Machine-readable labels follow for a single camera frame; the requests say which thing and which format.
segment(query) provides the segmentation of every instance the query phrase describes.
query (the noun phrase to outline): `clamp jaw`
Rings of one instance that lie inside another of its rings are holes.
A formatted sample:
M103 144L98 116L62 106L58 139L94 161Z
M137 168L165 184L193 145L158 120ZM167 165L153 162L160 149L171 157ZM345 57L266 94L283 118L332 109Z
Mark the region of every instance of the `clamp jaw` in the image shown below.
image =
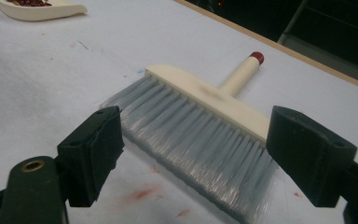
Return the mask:
M342 196L345 223L358 223L356 146L302 113L274 106L267 149L315 207L335 207Z
M93 113L58 146L55 159L20 162L0 191L0 223L66 224L66 200L90 207L123 152L117 106Z

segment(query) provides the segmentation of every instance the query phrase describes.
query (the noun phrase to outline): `red stain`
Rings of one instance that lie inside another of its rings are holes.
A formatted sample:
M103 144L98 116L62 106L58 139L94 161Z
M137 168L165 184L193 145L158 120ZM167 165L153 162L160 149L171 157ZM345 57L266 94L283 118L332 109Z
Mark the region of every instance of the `red stain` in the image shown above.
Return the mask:
M136 201L140 201L140 200L146 198L148 195L154 193L155 191L156 191L155 189L140 190L140 191L137 191L137 192L133 193L132 195L130 195L130 198L134 199Z
M294 195L297 197L297 198L302 198L302 194L298 193L298 192L295 192Z
M137 191L133 192L132 194L125 196L121 202L125 203L125 204L137 203L137 202L140 202L140 201L143 201L143 200L149 198L153 194L157 193L159 190L160 190L159 186L142 189L142 190L137 190Z
M186 217L190 213L190 209L180 212L176 217Z

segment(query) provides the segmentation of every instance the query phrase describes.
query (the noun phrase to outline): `table surface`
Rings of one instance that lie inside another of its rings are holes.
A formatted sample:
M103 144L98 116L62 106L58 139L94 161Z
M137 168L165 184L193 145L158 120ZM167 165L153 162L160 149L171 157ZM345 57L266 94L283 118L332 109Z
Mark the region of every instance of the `table surface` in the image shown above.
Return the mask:
M18 162L55 157L148 65L175 65L217 86L255 50L266 60L240 101L267 117L274 105L299 110L358 146L358 82L172 0L76 1L87 15L25 22L0 11L0 189ZM68 209L71 223L235 223L132 143L124 149L98 202ZM281 169L268 200L263 223L343 223L344 200L314 208Z

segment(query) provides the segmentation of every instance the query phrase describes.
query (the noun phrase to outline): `gray bristles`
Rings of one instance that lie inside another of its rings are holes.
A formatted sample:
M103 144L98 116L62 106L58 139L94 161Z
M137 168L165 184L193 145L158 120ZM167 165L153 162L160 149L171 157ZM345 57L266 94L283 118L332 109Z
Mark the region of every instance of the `gray bristles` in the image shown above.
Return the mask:
M277 164L249 134L149 75L110 105L138 147L239 222L257 219Z

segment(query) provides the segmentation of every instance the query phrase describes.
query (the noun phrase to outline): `cleaning brush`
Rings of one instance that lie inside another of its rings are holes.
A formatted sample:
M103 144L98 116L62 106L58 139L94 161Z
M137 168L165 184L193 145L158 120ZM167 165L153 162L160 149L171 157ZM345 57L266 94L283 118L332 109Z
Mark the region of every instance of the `cleaning brush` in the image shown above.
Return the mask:
M252 53L219 89L174 66L149 66L103 107L118 105L129 140L239 222L254 223L277 164L265 150L269 119L233 96L263 61Z

